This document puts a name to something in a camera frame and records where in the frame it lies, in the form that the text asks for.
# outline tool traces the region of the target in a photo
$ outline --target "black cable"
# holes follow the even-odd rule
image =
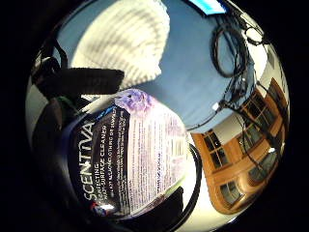
[[[256,162],[256,161],[251,157],[251,155],[248,153],[248,151],[247,151],[247,149],[246,149],[246,146],[245,146],[245,143],[244,143],[244,128],[245,128],[245,123],[242,124],[242,123],[239,121],[239,118],[238,118],[238,117],[236,117],[236,118],[237,118],[237,120],[238,120],[238,122],[239,122],[239,124],[240,124],[240,126],[241,126],[241,140],[242,140],[244,152],[245,152],[245,154],[249,157],[250,161],[258,168],[260,174],[265,178],[265,176],[267,175],[267,174],[266,174],[267,172],[264,170],[264,168],[263,168],[258,162]]]
[[[191,151],[191,154],[193,156],[193,159],[194,159],[194,162],[195,162],[195,167],[196,167],[195,187],[194,187],[194,190],[192,192],[192,195],[191,195],[189,202],[187,203],[182,214],[180,215],[180,219],[178,219],[176,222],[169,225],[168,228],[166,228],[164,230],[164,232],[173,232],[173,231],[177,230],[178,228],[180,228],[187,221],[187,219],[190,217],[190,215],[192,214],[192,212],[195,208],[196,202],[199,198],[201,180],[202,180],[203,164],[202,164],[201,156],[200,156],[198,150],[192,144],[190,144],[190,151]]]
[[[230,73],[223,71],[219,64],[219,39],[222,35],[224,35],[224,33],[229,33],[230,36],[234,37],[237,40],[237,53],[239,54],[241,61],[241,63],[234,68],[233,72]],[[214,35],[211,41],[211,59],[215,68],[223,77],[231,78],[242,75],[245,72],[248,63],[247,46],[245,44],[242,34],[230,25],[219,25],[219,27],[214,31]]]
[[[276,139],[274,136],[272,136],[272,134],[266,130],[262,125],[260,125],[259,123],[257,123],[256,121],[254,121],[253,119],[251,119],[246,113],[240,111],[237,108],[233,108],[231,105],[229,105],[228,102],[224,102],[222,101],[220,103],[222,108],[229,108],[232,111],[236,112],[238,115],[240,115],[241,117],[244,117],[246,120],[248,120],[250,123],[252,123],[253,125],[255,125],[256,127],[258,127],[260,129],[260,131],[262,132],[262,134],[264,134],[266,136],[266,140],[268,141],[268,143],[270,144],[271,147],[273,147],[276,151],[276,159],[280,160],[280,148],[279,148],[279,144],[276,142]]]

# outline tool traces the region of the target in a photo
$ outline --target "white cloth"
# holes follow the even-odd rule
[[[87,28],[71,66],[122,70],[121,90],[153,80],[161,74],[169,22],[160,0],[119,0]]]

